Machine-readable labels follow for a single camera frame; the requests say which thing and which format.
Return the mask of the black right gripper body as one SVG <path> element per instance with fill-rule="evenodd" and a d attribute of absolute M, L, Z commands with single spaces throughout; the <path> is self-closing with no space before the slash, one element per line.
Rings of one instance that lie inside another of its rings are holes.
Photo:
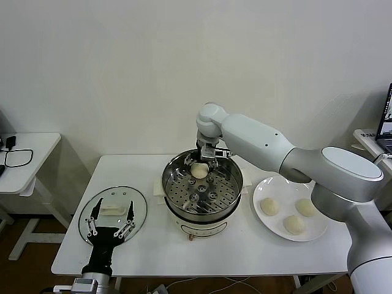
<path fill-rule="evenodd" d="M 216 158 L 215 148 L 219 144 L 216 140 L 197 140 L 197 149 L 201 161 L 213 161 Z"/>

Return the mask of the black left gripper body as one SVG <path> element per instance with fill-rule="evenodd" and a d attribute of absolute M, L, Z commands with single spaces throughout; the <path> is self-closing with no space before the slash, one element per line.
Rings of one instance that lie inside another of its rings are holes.
<path fill-rule="evenodd" d="M 111 260 L 115 247 L 124 243 L 124 238 L 114 236 L 118 228 L 97 227 L 97 235 L 88 237 L 92 244 L 89 262 L 83 267 L 81 273 L 100 273 L 112 275 Z"/>

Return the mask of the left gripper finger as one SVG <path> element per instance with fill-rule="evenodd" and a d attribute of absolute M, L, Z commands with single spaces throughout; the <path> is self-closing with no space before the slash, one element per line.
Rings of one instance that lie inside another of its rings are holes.
<path fill-rule="evenodd" d="M 130 201 L 126 222 L 117 232 L 114 233 L 113 236 L 118 238 L 127 238 L 134 228 L 134 203 L 133 201 Z"/>
<path fill-rule="evenodd" d="M 85 207 L 83 211 L 85 215 L 83 216 L 83 236 L 97 236 L 98 234 L 98 217 L 100 213 L 100 207 L 102 205 L 103 198 L 100 197 L 91 207 Z"/>

